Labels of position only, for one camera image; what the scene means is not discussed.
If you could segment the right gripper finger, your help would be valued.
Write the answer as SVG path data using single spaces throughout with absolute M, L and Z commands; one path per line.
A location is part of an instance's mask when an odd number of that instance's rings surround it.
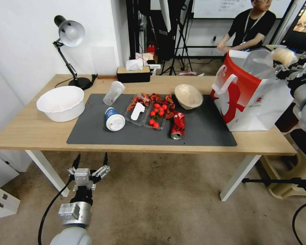
M 290 70 L 280 61 L 273 61 L 274 73 L 276 78 L 286 80 L 290 75 Z

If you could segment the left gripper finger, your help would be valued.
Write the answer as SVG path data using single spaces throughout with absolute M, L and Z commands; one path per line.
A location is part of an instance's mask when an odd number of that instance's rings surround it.
M 106 152 L 104 155 L 103 166 L 92 173 L 90 180 L 93 181 L 93 183 L 98 183 L 109 173 L 109 171 L 110 166 L 108 162 L 108 153 Z
M 77 157 L 75 158 L 75 160 L 73 161 L 72 166 L 68 168 L 69 176 L 73 176 L 75 174 L 76 170 L 79 167 L 80 158 L 81 158 L 81 154 L 79 153 Z

